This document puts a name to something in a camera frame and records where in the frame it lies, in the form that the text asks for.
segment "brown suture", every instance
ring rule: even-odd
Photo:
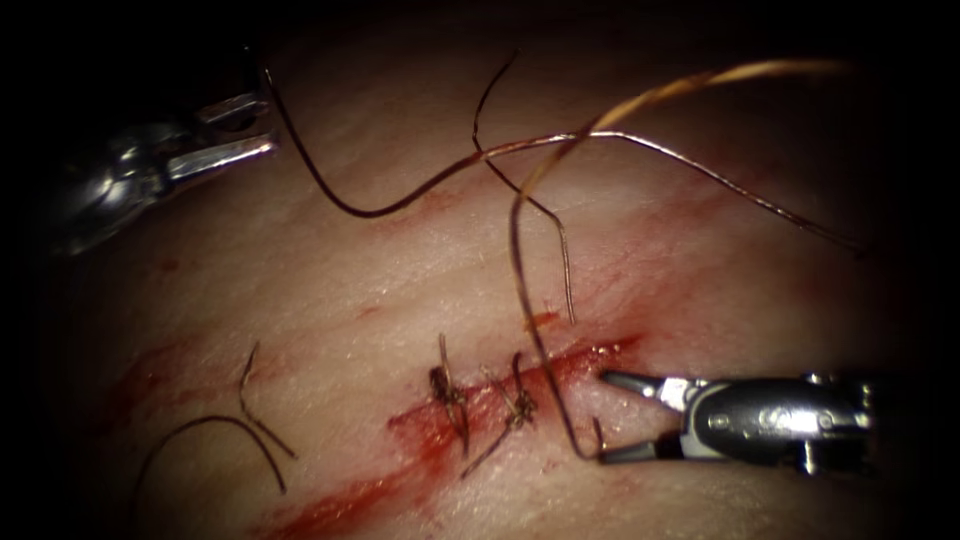
[[[473,463],[467,466],[466,469],[460,473],[460,478],[465,479],[473,471],[477,470],[484,461],[486,461],[494,452],[497,451],[497,448],[503,443],[510,433],[517,431],[528,423],[533,423],[533,413],[537,410],[537,402],[533,400],[533,397],[529,392],[523,387],[523,381],[520,380],[520,353],[513,355],[513,361],[510,364],[511,369],[513,370],[513,381],[517,386],[517,397],[510,401],[510,395],[504,389],[503,385],[500,384],[500,381],[493,377],[493,374],[490,373],[485,366],[480,366],[480,370],[483,371],[483,374],[490,381],[490,384],[494,385],[497,390],[500,392],[500,395],[503,396],[503,401],[506,403],[507,409],[510,411],[510,416],[506,419],[506,425],[503,428],[503,431],[500,432],[500,435],[493,441],[493,443],[483,451]]]
[[[463,458],[470,455],[470,424],[467,419],[467,395],[453,384],[450,362],[447,360],[447,338],[440,334],[440,367],[430,370],[430,388],[433,398],[443,405],[453,430],[463,441]]]

